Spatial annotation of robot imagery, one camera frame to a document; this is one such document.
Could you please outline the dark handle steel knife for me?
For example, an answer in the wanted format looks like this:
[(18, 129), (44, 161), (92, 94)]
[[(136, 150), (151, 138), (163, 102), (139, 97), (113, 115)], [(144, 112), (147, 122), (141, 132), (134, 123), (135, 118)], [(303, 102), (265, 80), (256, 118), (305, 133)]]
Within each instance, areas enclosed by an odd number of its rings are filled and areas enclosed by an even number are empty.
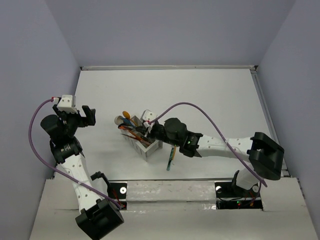
[(131, 130), (129, 128), (126, 128), (125, 130), (127, 132), (129, 132), (130, 137), (132, 137), (133, 139), (138, 140), (139, 142), (144, 143), (145, 145), (148, 145), (148, 146), (151, 145), (151, 143), (149, 141), (142, 138), (139, 134), (135, 133), (133, 130)]

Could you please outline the orange knife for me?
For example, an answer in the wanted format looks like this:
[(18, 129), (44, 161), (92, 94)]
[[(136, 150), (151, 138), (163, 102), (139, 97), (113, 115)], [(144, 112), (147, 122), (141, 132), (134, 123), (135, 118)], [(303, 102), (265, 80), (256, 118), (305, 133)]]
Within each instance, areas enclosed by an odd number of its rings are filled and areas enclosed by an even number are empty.
[(173, 154), (172, 154), (172, 160), (175, 158), (177, 146), (174, 146)]
[(139, 138), (141, 138), (141, 139), (143, 139), (142, 141), (143, 142), (147, 142), (147, 143), (149, 143), (149, 141), (148, 141), (148, 139), (146, 138), (146, 137), (144, 137), (144, 136), (142, 136), (142, 135), (139, 135), (139, 134), (137, 134), (137, 133), (135, 133), (135, 132), (133, 132), (133, 131), (128, 131), (130, 134), (132, 134), (133, 136), (135, 136), (135, 137), (139, 137)]

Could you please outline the teal patterned handle knife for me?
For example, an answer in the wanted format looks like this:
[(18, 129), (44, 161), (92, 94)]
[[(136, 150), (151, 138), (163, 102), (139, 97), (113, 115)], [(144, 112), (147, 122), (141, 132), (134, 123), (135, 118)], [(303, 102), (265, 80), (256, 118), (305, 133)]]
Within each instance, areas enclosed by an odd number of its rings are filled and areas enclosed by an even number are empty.
[(171, 169), (171, 163), (174, 158), (174, 153), (175, 153), (175, 147), (172, 146), (171, 151), (170, 151), (170, 155), (169, 155), (169, 159), (168, 159), (168, 163), (167, 163), (167, 167), (166, 167), (167, 171), (170, 171), (170, 169)]

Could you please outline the beige spoon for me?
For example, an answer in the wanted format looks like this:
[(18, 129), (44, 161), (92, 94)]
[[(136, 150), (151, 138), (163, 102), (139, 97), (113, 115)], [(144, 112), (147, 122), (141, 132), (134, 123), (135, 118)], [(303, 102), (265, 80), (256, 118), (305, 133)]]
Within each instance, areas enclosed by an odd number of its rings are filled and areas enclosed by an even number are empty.
[(121, 116), (121, 115), (116, 116), (115, 119), (114, 119), (114, 123), (117, 126), (123, 124), (124, 123), (123, 116)]

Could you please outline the red-orange spoon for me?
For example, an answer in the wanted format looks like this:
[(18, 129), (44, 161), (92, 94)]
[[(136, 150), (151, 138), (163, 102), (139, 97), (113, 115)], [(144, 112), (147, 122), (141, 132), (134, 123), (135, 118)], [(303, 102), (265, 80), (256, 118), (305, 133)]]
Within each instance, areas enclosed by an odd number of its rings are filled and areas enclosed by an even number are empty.
[(125, 126), (125, 125), (119, 125), (118, 129), (125, 130), (125, 131), (130, 131), (131, 130), (128, 126)]

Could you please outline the dark blue spoon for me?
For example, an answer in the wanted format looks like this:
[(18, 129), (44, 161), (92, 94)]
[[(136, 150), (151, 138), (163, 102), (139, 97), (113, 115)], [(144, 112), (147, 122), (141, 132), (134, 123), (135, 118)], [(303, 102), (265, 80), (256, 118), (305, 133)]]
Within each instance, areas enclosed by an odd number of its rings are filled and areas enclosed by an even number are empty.
[(121, 123), (121, 124), (118, 125), (119, 129), (120, 128), (127, 128), (127, 127), (129, 127), (129, 126), (126, 123)]

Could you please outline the yellow-orange spoon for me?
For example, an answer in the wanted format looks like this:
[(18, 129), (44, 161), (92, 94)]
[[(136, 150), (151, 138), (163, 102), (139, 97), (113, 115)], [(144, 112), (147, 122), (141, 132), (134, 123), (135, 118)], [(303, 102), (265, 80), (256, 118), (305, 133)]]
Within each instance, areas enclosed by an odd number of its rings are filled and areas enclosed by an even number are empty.
[(126, 119), (130, 119), (131, 115), (127, 112), (127, 111), (123, 111), (122, 115), (126, 118)]

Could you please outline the red-orange knife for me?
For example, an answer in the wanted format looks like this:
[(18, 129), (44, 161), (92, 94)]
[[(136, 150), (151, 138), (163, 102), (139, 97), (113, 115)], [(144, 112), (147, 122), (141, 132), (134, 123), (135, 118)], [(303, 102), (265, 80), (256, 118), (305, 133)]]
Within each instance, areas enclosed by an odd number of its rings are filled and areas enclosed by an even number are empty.
[(121, 133), (121, 135), (123, 135), (123, 136), (125, 136), (125, 137), (128, 137), (128, 138), (131, 138), (131, 139), (134, 139), (134, 140), (137, 140), (137, 141), (139, 141), (139, 142), (143, 141), (142, 138), (137, 137), (137, 136), (132, 136), (132, 135), (124, 134), (124, 133)]

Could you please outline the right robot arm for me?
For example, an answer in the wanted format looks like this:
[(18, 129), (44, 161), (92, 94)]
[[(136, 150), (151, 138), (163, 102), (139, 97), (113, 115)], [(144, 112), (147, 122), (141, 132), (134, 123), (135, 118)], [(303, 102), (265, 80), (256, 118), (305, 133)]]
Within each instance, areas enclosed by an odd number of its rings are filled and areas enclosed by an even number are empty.
[(252, 137), (213, 137), (192, 132), (178, 118), (167, 119), (164, 124), (144, 121), (137, 131), (151, 139), (177, 146), (179, 152), (189, 158), (222, 157), (237, 159), (244, 166), (236, 171), (230, 190), (242, 196), (254, 185), (266, 184), (267, 180), (278, 181), (282, 176), (285, 150), (263, 132)]

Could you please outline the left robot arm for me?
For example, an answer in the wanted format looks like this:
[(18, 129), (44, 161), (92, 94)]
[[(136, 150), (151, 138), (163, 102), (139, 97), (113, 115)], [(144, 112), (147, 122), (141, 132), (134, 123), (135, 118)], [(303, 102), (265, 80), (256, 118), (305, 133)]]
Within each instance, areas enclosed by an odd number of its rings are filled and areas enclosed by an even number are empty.
[(62, 167), (57, 173), (72, 181), (79, 209), (77, 226), (90, 239), (101, 240), (123, 224), (124, 219), (120, 205), (108, 196), (111, 185), (104, 180), (92, 185), (83, 148), (75, 136), (78, 128), (96, 124), (96, 111), (84, 105), (85, 115), (81, 116), (74, 107), (54, 104), (52, 108), (55, 113), (43, 118), (40, 126), (49, 135), (50, 150)]

